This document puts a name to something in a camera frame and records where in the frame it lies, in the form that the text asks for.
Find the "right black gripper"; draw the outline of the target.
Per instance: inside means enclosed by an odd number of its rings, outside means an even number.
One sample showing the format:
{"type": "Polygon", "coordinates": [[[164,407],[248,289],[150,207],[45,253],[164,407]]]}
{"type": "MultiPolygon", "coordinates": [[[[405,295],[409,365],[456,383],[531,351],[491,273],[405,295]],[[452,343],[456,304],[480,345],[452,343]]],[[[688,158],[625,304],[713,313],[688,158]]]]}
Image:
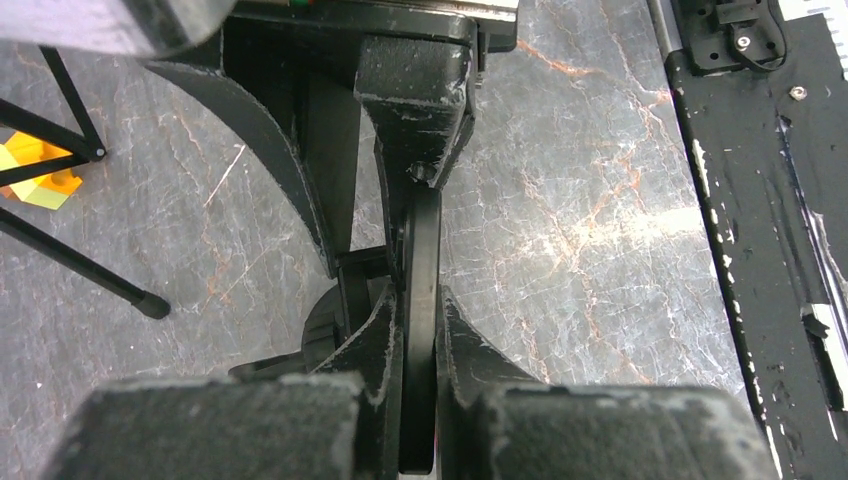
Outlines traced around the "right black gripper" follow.
{"type": "Polygon", "coordinates": [[[517,27],[515,1],[239,1],[218,35],[220,62],[146,67],[246,143],[331,278],[351,242],[360,106],[341,85],[354,86],[375,131],[390,271],[400,278],[413,193],[446,183],[474,128],[469,85],[488,54],[515,48],[517,27]]]}

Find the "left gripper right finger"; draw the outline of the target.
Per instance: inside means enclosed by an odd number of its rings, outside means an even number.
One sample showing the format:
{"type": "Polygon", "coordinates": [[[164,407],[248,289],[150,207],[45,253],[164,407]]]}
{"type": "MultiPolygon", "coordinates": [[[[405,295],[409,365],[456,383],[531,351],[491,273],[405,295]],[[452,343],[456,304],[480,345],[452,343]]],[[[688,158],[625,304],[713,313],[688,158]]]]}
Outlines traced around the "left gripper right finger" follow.
{"type": "Polygon", "coordinates": [[[468,320],[442,286],[436,320],[437,473],[440,479],[497,479],[492,461],[508,441],[500,401],[509,388],[535,383],[468,320]]]}

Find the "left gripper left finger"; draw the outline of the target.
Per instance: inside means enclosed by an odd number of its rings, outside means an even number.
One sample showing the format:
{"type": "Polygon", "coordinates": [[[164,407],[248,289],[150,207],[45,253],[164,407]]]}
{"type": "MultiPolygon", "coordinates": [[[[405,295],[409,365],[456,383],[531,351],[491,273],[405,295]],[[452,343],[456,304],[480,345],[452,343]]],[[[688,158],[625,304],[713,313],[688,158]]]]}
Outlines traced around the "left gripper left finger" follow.
{"type": "Polygon", "coordinates": [[[403,322],[398,294],[386,285],[365,324],[313,371],[359,381],[353,444],[355,479],[396,479],[399,473],[403,322]]]}

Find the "black round-base phone stand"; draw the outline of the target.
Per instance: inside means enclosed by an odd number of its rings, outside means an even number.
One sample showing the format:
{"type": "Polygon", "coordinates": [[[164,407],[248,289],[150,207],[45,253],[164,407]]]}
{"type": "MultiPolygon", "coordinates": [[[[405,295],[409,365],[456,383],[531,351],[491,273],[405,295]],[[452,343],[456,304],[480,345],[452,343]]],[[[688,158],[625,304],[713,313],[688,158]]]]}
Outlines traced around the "black round-base phone stand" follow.
{"type": "Polygon", "coordinates": [[[389,275],[386,246],[343,254],[337,285],[319,299],[305,321],[301,348],[237,365],[228,374],[250,381],[311,372],[365,324],[389,275]]]}

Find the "black smartphone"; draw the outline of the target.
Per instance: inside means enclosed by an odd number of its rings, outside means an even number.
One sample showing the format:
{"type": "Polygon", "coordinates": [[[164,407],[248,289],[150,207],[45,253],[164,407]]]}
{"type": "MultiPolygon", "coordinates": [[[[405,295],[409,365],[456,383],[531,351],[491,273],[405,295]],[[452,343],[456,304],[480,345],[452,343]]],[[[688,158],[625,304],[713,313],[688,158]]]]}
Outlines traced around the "black smartphone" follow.
{"type": "Polygon", "coordinates": [[[398,240],[405,337],[398,466],[402,474],[427,475],[433,468],[436,425],[434,342],[439,306],[439,191],[427,187],[413,191],[398,240]]]}

